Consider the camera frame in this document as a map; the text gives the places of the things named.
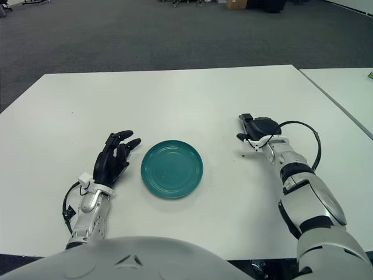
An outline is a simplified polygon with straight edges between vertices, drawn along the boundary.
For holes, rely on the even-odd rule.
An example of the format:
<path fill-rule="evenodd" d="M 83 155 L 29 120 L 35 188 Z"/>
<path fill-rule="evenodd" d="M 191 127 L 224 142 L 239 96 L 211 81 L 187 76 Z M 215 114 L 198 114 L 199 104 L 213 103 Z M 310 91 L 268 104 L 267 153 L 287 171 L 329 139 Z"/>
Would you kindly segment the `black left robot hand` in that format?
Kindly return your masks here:
<path fill-rule="evenodd" d="M 119 176 L 129 166 L 128 156 L 130 152 L 141 143 L 140 138 L 123 143 L 124 140 L 132 135 L 132 130 L 120 131 L 109 135 L 94 165 L 93 179 L 95 183 L 113 188 Z"/>

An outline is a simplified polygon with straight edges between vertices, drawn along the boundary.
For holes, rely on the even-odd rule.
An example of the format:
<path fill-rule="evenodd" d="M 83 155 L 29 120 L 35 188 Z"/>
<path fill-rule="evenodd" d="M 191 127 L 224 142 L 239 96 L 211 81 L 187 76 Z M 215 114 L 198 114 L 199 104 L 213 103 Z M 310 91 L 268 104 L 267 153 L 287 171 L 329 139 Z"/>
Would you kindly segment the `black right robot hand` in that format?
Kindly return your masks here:
<path fill-rule="evenodd" d="M 281 135 L 279 124 L 269 117 L 253 118 L 250 113 L 245 113 L 239 115 L 238 118 L 244 128 L 243 133 L 237 134 L 240 141 L 259 141 L 265 136 Z"/>

